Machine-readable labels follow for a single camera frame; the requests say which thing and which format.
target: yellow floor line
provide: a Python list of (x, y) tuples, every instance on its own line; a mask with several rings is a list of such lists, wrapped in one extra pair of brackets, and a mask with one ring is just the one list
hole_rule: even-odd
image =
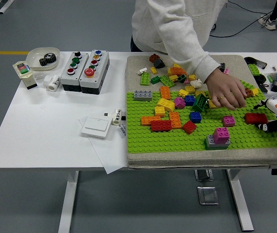
[(0, 55), (27, 55), (27, 51), (0, 51)]

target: white table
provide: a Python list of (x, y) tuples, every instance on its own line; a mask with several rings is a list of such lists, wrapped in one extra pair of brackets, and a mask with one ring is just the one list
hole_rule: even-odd
[[(44, 88), (43, 80), (37, 82), (38, 87), (30, 90), (26, 89), (23, 82), (17, 88), (0, 127), (0, 169), (47, 168), (69, 171), (59, 232), (69, 232), (70, 229), (78, 171), (103, 168), (90, 141), (81, 137), (79, 119), (89, 113), (126, 109), (127, 57), (151, 54), (110, 52), (110, 67), (99, 95), (66, 92), (61, 86), (56, 92), (49, 92)], [(237, 54), (267, 62), (267, 68), (260, 70), (263, 74), (272, 72), (271, 66), (277, 67), (277, 53), (212, 54)], [(70, 55), (71, 52), (61, 52), (55, 69), (36, 72), (35, 75), (61, 75)], [(237, 171), (229, 170), (228, 176), (234, 196), (239, 196), (236, 202), (242, 229), (249, 231), (253, 228)]]

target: white bowl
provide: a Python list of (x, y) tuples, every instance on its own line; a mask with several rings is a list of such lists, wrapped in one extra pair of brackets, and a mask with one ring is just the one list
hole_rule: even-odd
[[(43, 58), (47, 53), (53, 52), (56, 56), (56, 61), (47, 64), (46, 66), (41, 66), (39, 63), (39, 59)], [(34, 70), (34, 71), (44, 71), (44, 70), (50, 70), (57, 66), (60, 60), (60, 51), (57, 48), (53, 47), (46, 47), (46, 48), (36, 48), (32, 51), (30, 51), (26, 57), (26, 62), (28, 63), (28, 66)]]

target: table leg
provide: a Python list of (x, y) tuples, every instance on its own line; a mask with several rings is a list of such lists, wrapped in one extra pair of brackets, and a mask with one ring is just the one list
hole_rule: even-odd
[(236, 209), (239, 215), (242, 231), (251, 232), (254, 230), (254, 228), (250, 219), (247, 204), (244, 198), (244, 194), (238, 176), (241, 172), (244, 172), (244, 169), (228, 169), (227, 175), (233, 193)]
[(75, 195), (78, 183), (78, 175), (79, 171), (72, 171), (68, 175), (59, 233), (69, 233), (70, 231), (72, 211), (74, 208)]

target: red button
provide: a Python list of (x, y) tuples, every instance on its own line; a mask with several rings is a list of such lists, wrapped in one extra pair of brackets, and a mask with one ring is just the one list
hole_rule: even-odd
[(92, 77), (95, 73), (95, 70), (92, 68), (88, 68), (84, 70), (84, 73), (87, 77)]

